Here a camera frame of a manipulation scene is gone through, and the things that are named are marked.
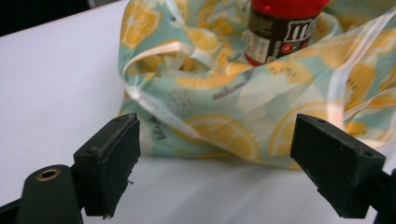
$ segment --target red lid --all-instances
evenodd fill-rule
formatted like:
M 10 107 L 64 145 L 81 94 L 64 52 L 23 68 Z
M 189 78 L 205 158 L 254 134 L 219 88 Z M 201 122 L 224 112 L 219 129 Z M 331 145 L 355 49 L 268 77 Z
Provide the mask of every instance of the red lid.
M 251 0 L 254 9 L 279 18 L 307 18 L 318 15 L 329 0 Z

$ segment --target m&m's container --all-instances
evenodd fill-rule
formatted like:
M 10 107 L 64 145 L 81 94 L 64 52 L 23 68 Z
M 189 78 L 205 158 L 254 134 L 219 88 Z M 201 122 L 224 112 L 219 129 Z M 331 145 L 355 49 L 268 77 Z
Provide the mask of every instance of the m&m's container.
M 308 46 L 318 15 L 329 0 L 251 0 L 245 56 L 270 63 Z

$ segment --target patterned fabric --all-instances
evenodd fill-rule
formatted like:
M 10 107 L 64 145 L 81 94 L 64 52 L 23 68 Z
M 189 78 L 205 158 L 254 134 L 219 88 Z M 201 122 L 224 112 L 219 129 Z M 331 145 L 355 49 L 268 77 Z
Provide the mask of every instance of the patterned fabric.
M 252 67 L 248 1 L 132 0 L 120 34 L 120 113 L 137 113 L 142 151 L 159 156 L 234 154 L 297 168 L 298 113 L 384 145 L 396 138 L 396 8 L 357 3 L 331 1 L 310 47 Z

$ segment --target white surface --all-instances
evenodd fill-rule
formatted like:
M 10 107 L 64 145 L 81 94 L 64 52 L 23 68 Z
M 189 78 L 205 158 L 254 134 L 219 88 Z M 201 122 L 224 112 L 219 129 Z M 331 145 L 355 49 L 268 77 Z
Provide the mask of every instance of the white surface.
M 19 198 L 33 171 L 71 165 L 72 154 L 117 116 L 126 3 L 0 37 L 0 204 Z M 386 170 L 395 166 L 393 160 Z M 373 223 L 375 214 L 341 219 L 305 174 L 233 157 L 143 156 L 130 178 L 116 215 L 85 223 Z

